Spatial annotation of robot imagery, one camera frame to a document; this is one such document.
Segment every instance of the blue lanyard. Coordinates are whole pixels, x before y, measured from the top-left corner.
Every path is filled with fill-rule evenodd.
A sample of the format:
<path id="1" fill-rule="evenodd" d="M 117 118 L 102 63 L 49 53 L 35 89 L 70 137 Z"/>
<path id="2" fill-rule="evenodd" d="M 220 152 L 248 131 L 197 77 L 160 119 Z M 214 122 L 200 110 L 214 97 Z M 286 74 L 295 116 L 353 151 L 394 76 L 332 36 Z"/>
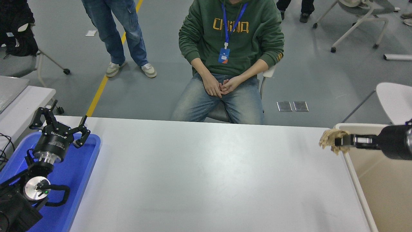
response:
<path id="1" fill-rule="evenodd" d="M 239 23 L 240 18 L 242 17 L 243 13 L 245 12 L 247 6 L 248 6 L 248 2 L 245 3 L 245 5 L 243 5 L 242 10 L 240 11 L 239 16 L 237 17 L 235 23 L 233 24 L 233 30 L 230 31 L 230 34 L 229 34 L 229 33 L 227 32 L 226 9 L 225 9 L 225 5 L 222 3 L 223 23 L 225 24 L 225 36 L 226 36 L 226 39 L 225 39 L 225 47 L 227 47 L 227 45 L 229 44 L 229 37 L 230 37 L 230 35 L 234 32 L 234 30 L 236 29 L 237 24 Z"/>

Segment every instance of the leg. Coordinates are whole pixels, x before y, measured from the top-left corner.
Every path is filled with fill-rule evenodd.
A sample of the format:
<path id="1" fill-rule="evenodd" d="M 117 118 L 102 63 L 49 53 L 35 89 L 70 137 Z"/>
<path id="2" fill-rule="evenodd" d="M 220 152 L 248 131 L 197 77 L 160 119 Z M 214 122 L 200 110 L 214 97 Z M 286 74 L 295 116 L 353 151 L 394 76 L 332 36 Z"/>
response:
<path id="1" fill-rule="evenodd" d="M 276 3 L 276 6 L 278 7 L 279 10 L 285 11 L 286 8 L 289 6 L 290 2 L 291 2 L 291 0 L 279 0 Z"/>
<path id="2" fill-rule="evenodd" d="M 314 0 L 302 0 L 302 9 L 300 10 L 300 12 L 302 14 L 312 14 L 312 12 L 315 10 L 313 1 Z"/>
<path id="3" fill-rule="evenodd" d="M 133 0 L 113 1 L 110 2 L 110 8 L 116 18 L 124 27 L 126 32 L 127 46 L 130 55 L 138 66 L 148 63 L 145 42 L 143 41 L 142 30 L 138 23 L 136 5 Z"/>
<path id="4" fill-rule="evenodd" d="M 250 78 L 222 98 L 233 123 L 263 124 L 263 106 L 258 85 L 257 78 Z"/>
<path id="5" fill-rule="evenodd" d="M 172 114 L 173 121 L 203 122 L 220 99 L 206 93 L 199 74 L 195 74 L 180 97 Z"/>
<path id="6" fill-rule="evenodd" d="M 104 0 L 82 0 L 87 15 L 99 31 L 100 39 L 105 43 L 112 63 L 123 64 L 125 61 L 122 40 L 116 29 L 112 12 Z"/>

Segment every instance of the white pipe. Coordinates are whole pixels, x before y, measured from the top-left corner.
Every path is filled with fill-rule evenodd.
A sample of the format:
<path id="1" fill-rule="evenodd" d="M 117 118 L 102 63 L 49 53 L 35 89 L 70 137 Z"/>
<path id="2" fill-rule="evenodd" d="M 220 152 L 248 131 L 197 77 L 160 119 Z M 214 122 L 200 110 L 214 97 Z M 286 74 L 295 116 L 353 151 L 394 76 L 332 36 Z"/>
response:
<path id="1" fill-rule="evenodd" d="M 384 54 L 384 59 L 412 61 L 412 55 Z"/>

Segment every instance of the backpack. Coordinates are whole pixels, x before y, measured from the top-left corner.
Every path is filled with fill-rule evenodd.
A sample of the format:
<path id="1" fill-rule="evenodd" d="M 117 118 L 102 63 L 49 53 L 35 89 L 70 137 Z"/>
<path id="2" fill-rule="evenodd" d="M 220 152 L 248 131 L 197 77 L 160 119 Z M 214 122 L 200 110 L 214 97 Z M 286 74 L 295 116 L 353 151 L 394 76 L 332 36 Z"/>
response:
<path id="1" fill-rule="evenodd" d="M 34 23 L 27 0 L 0 0 L 0 13 L 0 44 L 6 44 L 7 55 L 35 56 L 39 48 L 31 26 L 18 32 L 21 26 Z"/>

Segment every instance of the hoodie sleeve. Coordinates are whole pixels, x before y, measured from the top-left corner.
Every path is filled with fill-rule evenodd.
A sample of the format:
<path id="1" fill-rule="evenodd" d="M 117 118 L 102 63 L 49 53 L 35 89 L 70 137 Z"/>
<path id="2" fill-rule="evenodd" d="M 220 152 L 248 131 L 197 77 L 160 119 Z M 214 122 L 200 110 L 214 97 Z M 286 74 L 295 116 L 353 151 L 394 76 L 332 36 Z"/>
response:
<path id="1" fill-rule="evenodd" d="M 262 24 L 259 45 L 263 51 L 260 59 L 264 60 L 269 67 L 278 63 L 283 57 L 284 35 L 281 29 L 281 15 L 272 0 L 267 1 L 261 14 Z"/>
<path id="2" fill-rule="evenodd" d="M 195 58 L 200 58 L 197 43 L 200 41 L 203 31 L 199 0 L 194 0 L 189 8 L 189 14 L 179 30 L 179 48 L 189 63 Z"/>

